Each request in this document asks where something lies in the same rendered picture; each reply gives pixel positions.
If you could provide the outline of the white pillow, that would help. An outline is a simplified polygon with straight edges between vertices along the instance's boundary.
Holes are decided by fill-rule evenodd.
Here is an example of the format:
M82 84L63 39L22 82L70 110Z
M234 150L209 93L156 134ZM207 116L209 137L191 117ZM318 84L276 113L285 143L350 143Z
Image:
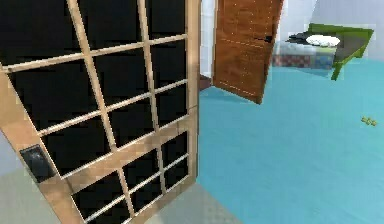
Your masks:
M308 44L320 47L335 47L340 43L340 39L334 36L311 35L306 38Z

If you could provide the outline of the green framed bed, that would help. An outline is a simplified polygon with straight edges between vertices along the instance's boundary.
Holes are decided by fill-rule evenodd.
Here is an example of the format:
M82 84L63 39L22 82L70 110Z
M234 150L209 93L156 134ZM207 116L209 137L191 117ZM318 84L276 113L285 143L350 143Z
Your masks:
M341 69L353 58L361 58L374 33L373 29L310 23L305 32L291 35L275 43L271 64L275 67L305 68L332 71L337 80ZM308 44L311 35L334 36L340 39L335 47Z

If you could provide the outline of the pale wooden glazed door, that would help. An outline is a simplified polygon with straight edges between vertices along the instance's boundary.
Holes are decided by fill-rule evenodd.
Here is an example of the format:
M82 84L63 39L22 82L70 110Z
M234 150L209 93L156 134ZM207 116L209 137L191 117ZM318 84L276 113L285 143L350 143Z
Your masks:
M0 0L0 132L57 224L145 224L196 178L199 0ZM20 151L40 145L37 183Z

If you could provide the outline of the brown wooden room door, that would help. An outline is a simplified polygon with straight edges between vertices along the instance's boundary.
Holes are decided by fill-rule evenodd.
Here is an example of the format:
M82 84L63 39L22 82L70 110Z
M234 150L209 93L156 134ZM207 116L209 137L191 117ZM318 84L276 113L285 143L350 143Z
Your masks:
M213 85L260 104L284 0L217 0ZM272 42L264 41L272 36Z

